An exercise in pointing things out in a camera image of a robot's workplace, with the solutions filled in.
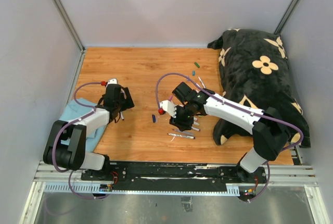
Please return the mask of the navy cap marker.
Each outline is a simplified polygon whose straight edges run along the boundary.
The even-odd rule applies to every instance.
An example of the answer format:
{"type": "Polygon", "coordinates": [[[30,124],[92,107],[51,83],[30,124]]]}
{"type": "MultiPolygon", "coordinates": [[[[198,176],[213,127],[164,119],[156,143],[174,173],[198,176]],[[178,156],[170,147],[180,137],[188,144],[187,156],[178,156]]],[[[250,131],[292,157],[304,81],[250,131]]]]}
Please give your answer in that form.
{"type": "Polygon", "coordinates": [[[172,136],[173,138],[179,137],[179,138],[185,138],[185,139],[191,139],[194,140],[195,137],[191,135],[183,135],[183,134],[176,134],[176,133],[168,133],[167,135],[172,136]]]}

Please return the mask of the dark green cap marker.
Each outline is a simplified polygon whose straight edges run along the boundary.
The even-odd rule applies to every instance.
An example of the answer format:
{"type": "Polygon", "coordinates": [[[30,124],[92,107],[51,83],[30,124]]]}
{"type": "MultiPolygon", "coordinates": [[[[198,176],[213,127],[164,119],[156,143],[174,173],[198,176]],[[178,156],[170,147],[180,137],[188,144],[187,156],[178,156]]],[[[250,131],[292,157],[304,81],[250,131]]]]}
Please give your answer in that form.
{"type": "Polygon", "coordinates": [[[201,85],[202,85],[202,87],[205,89],[206,88],[206,86],[205,86],[205,84],[204,84],[204,82],[203,82],[203,80],[198,76],[198,79],[199,79],[199,81],[200,81],[200,83],[201,83],[201,85]]]}

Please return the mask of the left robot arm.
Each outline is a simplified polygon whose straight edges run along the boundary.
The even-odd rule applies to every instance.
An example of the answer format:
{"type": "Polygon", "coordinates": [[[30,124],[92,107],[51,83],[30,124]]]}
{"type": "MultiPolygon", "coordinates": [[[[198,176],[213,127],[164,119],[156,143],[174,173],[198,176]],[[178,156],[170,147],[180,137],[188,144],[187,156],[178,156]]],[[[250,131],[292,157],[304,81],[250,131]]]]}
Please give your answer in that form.
{"type": "Polygon", "coordinates": [[[117,123],[121,112],[134,107],[127,87],[118,84],[117,79],[89,82],[79,86],[73,95],[74,101],[90,109],[70,121],[57,120],[53,123],[45,149],[43,162],[54,166],[58,172],[68,170],[89,170],[100,180],[106,180],[115,173],[111,169],[108,155],[88,152],[86,139],[94,131],[111,122],[117,123]],[[98,84],[105,87],[105,93],[96,105],[78,101],[76,94],[84,86],[98,84]]]}

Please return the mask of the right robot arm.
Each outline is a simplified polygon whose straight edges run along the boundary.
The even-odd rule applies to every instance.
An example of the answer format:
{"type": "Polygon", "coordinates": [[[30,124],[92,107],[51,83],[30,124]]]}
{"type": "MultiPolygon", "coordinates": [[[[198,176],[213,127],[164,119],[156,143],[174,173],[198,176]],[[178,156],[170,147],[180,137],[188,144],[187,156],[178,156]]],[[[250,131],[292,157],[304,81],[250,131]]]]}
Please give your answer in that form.
{"type": "Polygon", "coordinates": [[[169,100],[161,101],[159,105],[170,115],[170,124],[180,131],[190,130],[195,116],[214,116],[228,123],[226,130],[236,127],[252,136],[253,147],[235,168],[241,182],[252,180],[255,171],[266,161],[274,161],[290,139],[287,126],[282,124],[281,116],[274,108],[251,109],[208,89],[197,92],[184,82],[172,93],[180,105],[169,100]]]}

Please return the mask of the light blue cloth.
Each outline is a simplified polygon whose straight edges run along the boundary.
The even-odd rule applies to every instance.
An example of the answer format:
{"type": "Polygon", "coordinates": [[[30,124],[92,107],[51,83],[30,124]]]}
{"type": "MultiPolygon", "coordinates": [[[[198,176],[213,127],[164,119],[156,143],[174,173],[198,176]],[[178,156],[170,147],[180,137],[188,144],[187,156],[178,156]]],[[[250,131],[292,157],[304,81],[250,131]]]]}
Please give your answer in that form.
{"type": "Polygon", "coordinates": [[[54,127],[60,126],[54,140],[57,148],[67,145],[74,155],[95,150],[109,116],[107,111],[95,106],[82,98],[73,99],[67,104],[60,119],[54,124],[54,127]]]}

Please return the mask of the black floral pillow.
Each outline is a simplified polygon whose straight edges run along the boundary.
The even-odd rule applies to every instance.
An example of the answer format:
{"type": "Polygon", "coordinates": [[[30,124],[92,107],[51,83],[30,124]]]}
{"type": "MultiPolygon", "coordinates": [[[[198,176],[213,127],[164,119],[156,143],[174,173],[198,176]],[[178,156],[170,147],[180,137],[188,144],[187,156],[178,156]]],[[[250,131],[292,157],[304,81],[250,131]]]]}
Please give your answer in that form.
{"type": "Polygon", "coordinates": [[[224,98],[254,109],[275,108],[283,121],[303,132],[301,147],[311,146],[310,128],[293,94],[289,62],[279,34],[230,29],[207,47],[220,52],[224,98]]]}

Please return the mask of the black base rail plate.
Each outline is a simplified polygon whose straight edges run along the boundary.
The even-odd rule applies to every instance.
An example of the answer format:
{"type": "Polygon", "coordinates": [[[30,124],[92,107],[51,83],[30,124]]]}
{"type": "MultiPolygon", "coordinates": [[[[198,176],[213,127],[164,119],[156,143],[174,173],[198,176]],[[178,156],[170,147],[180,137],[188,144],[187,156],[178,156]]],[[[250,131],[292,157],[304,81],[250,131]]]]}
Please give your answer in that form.
{"type": "Polygon", "coordinates": [[[218,192],[228,183],[250,186],[265,184],[266,172],[259,167],[246,173],[237,165],[113,161],[104,170],[85,170],[83,181],[110,181],[117,190],[155,192],[218,192]]]}

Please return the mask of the aluminium frame rails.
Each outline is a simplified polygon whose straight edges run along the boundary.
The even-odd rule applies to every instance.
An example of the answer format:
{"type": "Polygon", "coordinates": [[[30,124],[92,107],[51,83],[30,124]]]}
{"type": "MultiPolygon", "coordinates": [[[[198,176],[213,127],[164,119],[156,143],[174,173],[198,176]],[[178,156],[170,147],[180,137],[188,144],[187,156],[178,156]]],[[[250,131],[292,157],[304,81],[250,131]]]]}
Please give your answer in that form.
{"type": "Polygon", "coordinates": [[[311,166],[262,167],[265,184],[166,193],[117,190],[39,163],[20,223],[331,223],[311,166]]]}

